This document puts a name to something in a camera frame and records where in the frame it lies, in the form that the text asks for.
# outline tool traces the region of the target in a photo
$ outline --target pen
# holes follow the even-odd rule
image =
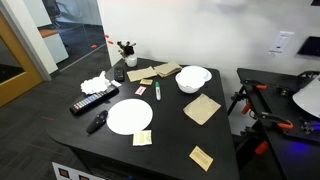
[[[156,87],[156,98],[158,101],[160,101],[161,93],[160,93],[160,84],[158,81],[156,82],[155,87]]]

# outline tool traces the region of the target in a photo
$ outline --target tan napkin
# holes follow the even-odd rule
[[[188,104],[183,111],[198,124],[203,125],[220,106],[205,94],[201,94],[196,100]]]
[[[171,74],[174,74],[176,72],[179,72],[181,71],[181,69],[182,67],[179,66],[179,64],[174,62],[170,62],[170,63],[166,63],[166,64],[162,64],[154,67],[154,70],[162,78],[170,76]]]
[[[151,66],[148,68],[145,68],[145,69],[129,71],[129,72],[127,72],[127,74],[129,76],[130,82],[139,81],[144,78],[157,76],[157,73],[153,70],[153,68]]]
[[[206,172],[213,162],[213,159],[203,152],[198,146],[193,149],[189,157],[199,164],[199,166],[202,167],[202,169],[204,169]]]

